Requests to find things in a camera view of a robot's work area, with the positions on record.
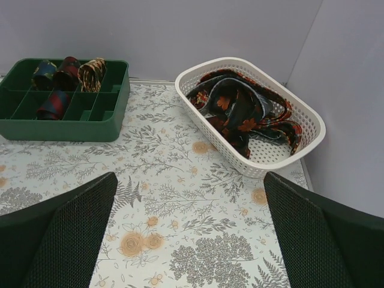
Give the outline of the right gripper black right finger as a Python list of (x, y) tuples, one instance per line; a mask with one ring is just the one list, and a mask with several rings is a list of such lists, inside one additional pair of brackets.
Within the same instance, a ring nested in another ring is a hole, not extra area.
[(383, 219), (268, 172), (269, 210), (292, 287), (383, 287)]

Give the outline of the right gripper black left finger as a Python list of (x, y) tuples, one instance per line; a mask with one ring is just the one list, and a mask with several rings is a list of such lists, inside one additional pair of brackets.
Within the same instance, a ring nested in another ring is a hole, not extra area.
[(107, 172), (1, 216), (1, 287), (89, 287), (118, 180)]

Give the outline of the black tie orange flowers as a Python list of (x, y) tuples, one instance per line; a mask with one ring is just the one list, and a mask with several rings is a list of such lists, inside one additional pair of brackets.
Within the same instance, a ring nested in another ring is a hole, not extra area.
[(290, 120), (291, 104), (237, 71), (220, 69), (204, 75), (187, 99), (245, 158), (250, 157), (250, 139), (288, 144), (291, 154), (301, 144), (302, 127)]

